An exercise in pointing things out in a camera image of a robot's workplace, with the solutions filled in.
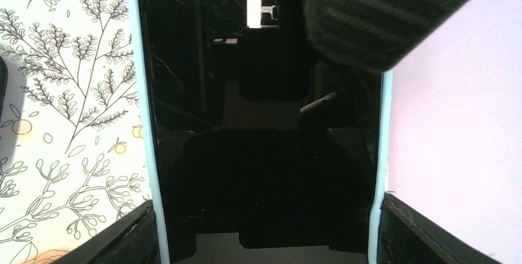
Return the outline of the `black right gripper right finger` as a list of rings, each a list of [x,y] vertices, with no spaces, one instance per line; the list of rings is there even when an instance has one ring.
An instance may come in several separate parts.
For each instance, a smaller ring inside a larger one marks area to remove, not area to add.
[[[376,263],[499,264],[499,261],[386,193],[381,206]]]

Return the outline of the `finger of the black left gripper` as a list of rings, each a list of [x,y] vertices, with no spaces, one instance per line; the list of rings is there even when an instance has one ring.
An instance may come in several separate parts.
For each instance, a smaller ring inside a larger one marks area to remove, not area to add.
[[[303,0],[308,42],[328,59],[383,73],[469,0]]]

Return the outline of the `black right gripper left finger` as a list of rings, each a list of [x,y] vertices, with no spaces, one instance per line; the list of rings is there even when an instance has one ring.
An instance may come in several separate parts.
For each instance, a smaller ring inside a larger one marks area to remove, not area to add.
[[[55,261],[58,264],[159,263],[156,218],[151,200]]]

